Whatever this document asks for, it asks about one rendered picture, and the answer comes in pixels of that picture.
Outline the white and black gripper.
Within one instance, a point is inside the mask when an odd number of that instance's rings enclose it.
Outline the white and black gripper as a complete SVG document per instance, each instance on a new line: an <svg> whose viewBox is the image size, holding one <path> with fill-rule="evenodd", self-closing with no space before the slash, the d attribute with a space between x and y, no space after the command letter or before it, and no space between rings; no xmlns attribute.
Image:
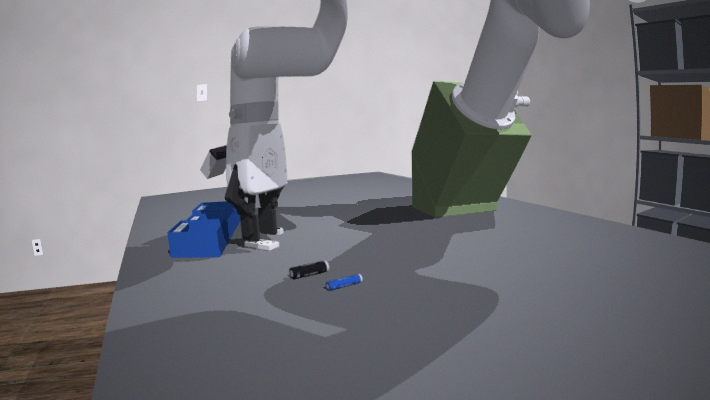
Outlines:
<svg viewBox="0 0 710 400"><path fill-rule="evenodd" d="M260 233L277 234L274 208L287 183L283 132L279 120L230 124L230 127L225 200L240 215L243 240L258 242ZM257 194L262 208L255 215Z"/></svg>

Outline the blue rack of labelled bins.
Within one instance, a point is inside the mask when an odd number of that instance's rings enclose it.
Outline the blue rack of labelled bins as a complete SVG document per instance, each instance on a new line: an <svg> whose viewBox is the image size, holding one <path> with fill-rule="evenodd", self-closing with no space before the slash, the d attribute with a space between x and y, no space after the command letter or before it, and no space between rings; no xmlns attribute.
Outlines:
<svg viewBox="0 0 710 400"><path fill-rule="evenodd" d="M240 215L227 201L200 203L167 232L171 258L221 257L239 222Z"/></svg>

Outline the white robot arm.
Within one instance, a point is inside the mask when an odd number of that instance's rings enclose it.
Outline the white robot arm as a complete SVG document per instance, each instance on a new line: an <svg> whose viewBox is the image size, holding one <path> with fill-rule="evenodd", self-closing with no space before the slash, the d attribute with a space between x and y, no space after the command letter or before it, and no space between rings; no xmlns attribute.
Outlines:
<svg viewBox="0 0 710 400"><path fill-rule="evenodd" d="M571 38L584 28L589 9L589 0L491 0L465 83L453 89L455 106L482 126L509 128L514 107L530 105L529 97L518 97L518 89L539 27L551 36ZM230 124L279 120L278 77L324 72L338 51L347 20L347 0L320 0L312 28L244 30L231 50ZM226 145L210 149L200 171L209 179L225 169Z"/></svg>

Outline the white domino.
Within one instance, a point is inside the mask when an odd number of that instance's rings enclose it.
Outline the white domino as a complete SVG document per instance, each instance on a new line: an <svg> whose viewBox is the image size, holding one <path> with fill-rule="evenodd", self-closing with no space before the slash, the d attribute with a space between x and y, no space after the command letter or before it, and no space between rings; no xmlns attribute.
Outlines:
<svg viewBox="0 0 710 400"><path fill-rule="evenodd" d="M279 247L279 242L262 240L262 239L260 239L260 241L258 241L258 242L246 241L244 243L245 243L246 247L258 248L258 249L264 249L264 250L272 250L276 247Z"/></svg>

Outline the blue battery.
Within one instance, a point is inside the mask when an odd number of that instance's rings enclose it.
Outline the blue battery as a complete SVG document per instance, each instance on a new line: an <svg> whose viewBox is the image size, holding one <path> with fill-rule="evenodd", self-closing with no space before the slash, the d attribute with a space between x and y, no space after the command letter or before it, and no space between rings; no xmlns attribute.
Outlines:
<svg viewBox="0 0 710 400"><path fill-rule="evenodd" d="M328 291L350 286L362 282L362 276L360 274L352 275L336 280L326 282L326 288Z"/></svg>

